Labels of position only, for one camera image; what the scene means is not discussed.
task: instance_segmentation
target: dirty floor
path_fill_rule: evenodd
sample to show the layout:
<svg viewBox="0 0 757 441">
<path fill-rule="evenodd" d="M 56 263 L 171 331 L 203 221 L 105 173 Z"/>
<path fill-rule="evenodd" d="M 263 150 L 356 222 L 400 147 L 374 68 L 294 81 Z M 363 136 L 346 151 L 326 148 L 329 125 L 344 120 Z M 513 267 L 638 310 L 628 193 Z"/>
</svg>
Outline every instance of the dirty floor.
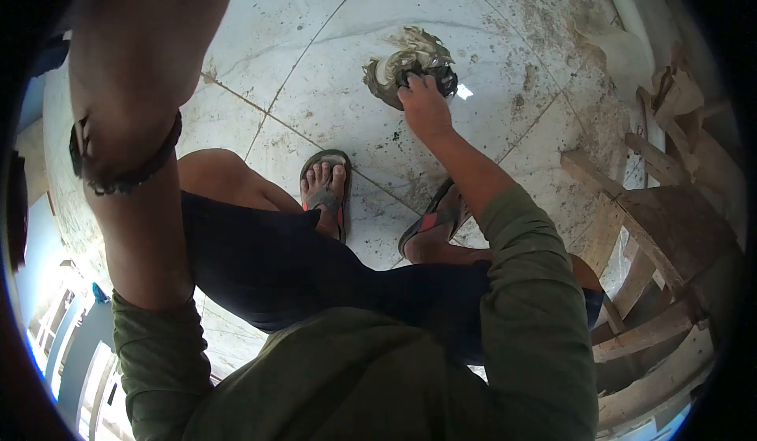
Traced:
<svg viewBox="0 0 757 441">
<path fill-rule="evenodd" d="M 617 99 L 602 54 L 569 28 L 582 13 L 619 24 L 611 0 L 232 0 L 182 108 L 178 153 L 230 149 L 299 199 L 304 161 L 321 149 L 344 150 L 355 171 L 347 245 L 376 270 L 406 265 L 397 240 L 445 172 L 403 114 L 371 95 L 364 66 L 396 51 L 390 35 L 416 26 L 443 42 L 466 88 L 448 100 L 454 127 L 530 192 L 578 253 L 594 199 L 560 168 L 560 152 L 580 146 L 627 187 L 643 183 L 622 145 L 640 126 L 638 108 Z M 70 167 L 49 166 L 66 159 L 67 88 L 64 68 L 51 74 L 48 169 L 62 174 L 53 194 L 63 238 L 102 279 L 101 237 Z M 456 241 L 487 246 L 473 220 Z M 265 335 L 199 292 L 196 300 L 213 373 L 225 377 L 257 354 Z"/>
</svg>

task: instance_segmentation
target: green shirt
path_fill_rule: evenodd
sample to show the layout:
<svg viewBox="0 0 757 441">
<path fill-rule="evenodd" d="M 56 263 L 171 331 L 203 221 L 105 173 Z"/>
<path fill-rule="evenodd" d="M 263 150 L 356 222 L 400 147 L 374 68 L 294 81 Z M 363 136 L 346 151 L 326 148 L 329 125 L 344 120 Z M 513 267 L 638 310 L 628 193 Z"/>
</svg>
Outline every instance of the green shirt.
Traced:
<svg viewBox="0 0 757 441">
<path fill-rule="evenodd" d="M 520 186 L 479 223 L 494 254 L 481 299 L 489 385 L 421 329 L 334 308 L 268 338 L 213 388 L 189 302 L 114 296 L 127 414 L 143 439 L 594 439 L 584 297 L 554 224 Z"/>
</svg>

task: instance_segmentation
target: foot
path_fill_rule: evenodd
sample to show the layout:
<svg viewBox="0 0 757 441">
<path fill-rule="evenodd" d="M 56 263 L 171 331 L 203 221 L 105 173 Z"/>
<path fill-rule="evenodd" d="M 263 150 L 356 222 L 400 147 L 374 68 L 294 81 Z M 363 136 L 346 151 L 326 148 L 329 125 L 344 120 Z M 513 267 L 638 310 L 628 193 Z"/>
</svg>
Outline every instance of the foot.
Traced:
<svg viewBox="0 0 757 441">
<path fill-rule="evenodd" d="M 323 162 L 316 163 L 313 168 L 305 174 L 305 179 L 300 181 L 300 195 L 302 202 L 305 202 L 317 190 L 322 187 L 328 187 L 336 196 L 337 201 L 341 201 L 345 196 L 345 180 L 347 173 L 345 167 L 338 164 L 331 170 L 331 165 Z M 318 221 L 317 231 L 321 234 L 339 238 L 339 227 L 337 217 L 328 212 L 325 205 L 318 205 L 316 209 L 321 210 L 321 219 Z"/>
<path fill-rule="evenodd" d="M 447 191 L 447 194 L 444 195 L 444 198 L 441 199 L 436 210 L 442 211 L 455 207 L 459 207 L 460 209 L 460 222 L 468 219 L 470 211 L 460 194 L 459 188 L 454 184 Z M 449 244 L 449 235 L 452 233 L 453 226 L 453 222 L 445 222 L 436 228 L 418 233 L 410 238 L 404 247 L 407 259 L 413 264 L 435 261 L 436 259 L 433 258 L 432 254 L 439 250 L 440 247 Z"/>
</svg>

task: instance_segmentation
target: wet cement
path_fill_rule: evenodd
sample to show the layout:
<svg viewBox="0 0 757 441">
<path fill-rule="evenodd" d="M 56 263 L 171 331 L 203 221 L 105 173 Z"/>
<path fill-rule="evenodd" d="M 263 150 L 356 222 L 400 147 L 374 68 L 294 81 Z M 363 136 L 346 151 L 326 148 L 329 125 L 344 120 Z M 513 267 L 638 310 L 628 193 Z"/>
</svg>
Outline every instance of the wet cement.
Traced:
<svg viewBox="0 0 757 441">
<path fill-rule="evenodd" d="M 387 58 L 371 58 L 364 68 L 363 82 L 372 95 L 402 111 L 397 91 L 401 85 L 407 85 L 408 72 L 434 76 L 442 95 L 457 90 L 457 75 L 449 67 L 455 61 L 438 37 L 420 27 L 406 26 L 401 34 L 392 35 L 386 41 L 400 50 Z"/>
</svg>

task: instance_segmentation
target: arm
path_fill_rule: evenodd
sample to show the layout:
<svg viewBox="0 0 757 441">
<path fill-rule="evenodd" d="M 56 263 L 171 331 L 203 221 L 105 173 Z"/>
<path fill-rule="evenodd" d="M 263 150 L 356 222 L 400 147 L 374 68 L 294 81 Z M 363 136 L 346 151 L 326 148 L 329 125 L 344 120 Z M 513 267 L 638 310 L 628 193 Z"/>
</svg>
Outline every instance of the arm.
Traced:
<svg viewBox="0 0 757 441">
<path fill-rule="evenodd" d="M 480 223 L 491 200 L 516 182 L 452 128 L 452 116 L 433 76 L 408 75 L 407 81 L 410 88 L 397 92 L 407 124 L 447 170 Z"/>
<path fill-rule="evenodd" d="M 76 119 L 95 166 L 89 177 L 142 165 L 194 92 L 229 0 L 77 0 L 70 77 Z M 137 439 L 181 439 L 210 392 L 186 258 L 175 156 L 128 195 L 85 187 L 115 287 L 114 341 Z"/>
<path fill-rule="evenodd" d="M 77 0 L 71 103 L 95 160 L 89 176 L 142 165 L 164 142 L 197 86 L 202 60 L 229 0 Z M 116 291 L 146 309 L 192 295 L 175 157 L 131 195 L 87 200 L 98 219 Z"/>
<path fill-rule="evenodd" d="M 553 222 L 452 128 L 433 78 L 400 92 L 407 123 L 449 171 L 491 245 L 481 334 L 514 439 L 594 439 L 596 375 L 581 288 Z"/>
</svg>

